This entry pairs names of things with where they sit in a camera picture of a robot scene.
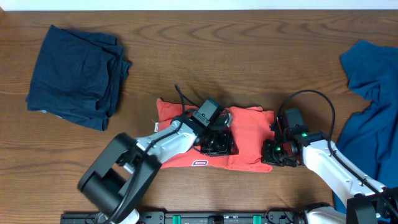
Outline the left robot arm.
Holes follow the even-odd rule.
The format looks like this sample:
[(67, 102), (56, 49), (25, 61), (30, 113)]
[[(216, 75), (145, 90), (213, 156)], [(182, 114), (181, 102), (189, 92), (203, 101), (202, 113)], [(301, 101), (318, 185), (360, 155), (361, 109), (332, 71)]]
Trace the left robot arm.
[(183, 109), (169, 127), (152, 135), (115, 136), (80, 179), (78, 190), (99, 210), (95, 223), (137, 223), (136, 207), (163, 163), (198, 146), (206, 156), (234, 150), (232, 114), (208, 98), (199, 109)]

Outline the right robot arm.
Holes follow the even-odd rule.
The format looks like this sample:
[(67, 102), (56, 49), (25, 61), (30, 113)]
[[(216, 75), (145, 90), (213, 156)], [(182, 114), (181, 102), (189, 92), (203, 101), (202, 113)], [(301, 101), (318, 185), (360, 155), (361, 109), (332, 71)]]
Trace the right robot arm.
[(270, 125), (262, 159), (279, 167), (305, 166), (343, 202), (346, 212), (327, 203), (297, 211), (281, 210), (285, 223), (397, 223), (397, 189), (374, 180), (347, 159), (328, 135), (311, 132), (298, 109), (286, 110)]

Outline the coral red t-shirt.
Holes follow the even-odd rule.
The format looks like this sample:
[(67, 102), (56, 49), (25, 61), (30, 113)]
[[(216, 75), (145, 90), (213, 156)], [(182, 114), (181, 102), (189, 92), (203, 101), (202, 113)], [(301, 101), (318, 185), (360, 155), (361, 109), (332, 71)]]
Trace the coral red t-shirt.
[(209, 157), (191, 149), (177, 154), (165, 163), (169, 167), (215, 167), (227, 170), (268, 173), (272, 166), (262, 163), (262, 147), (266, 140), (274, 138), (270, 125), (274, 122), (274, 112), (261, 106), (238, 108), (228, 111), (233, 115), (232, 134), (238, 154), (232, 156)]

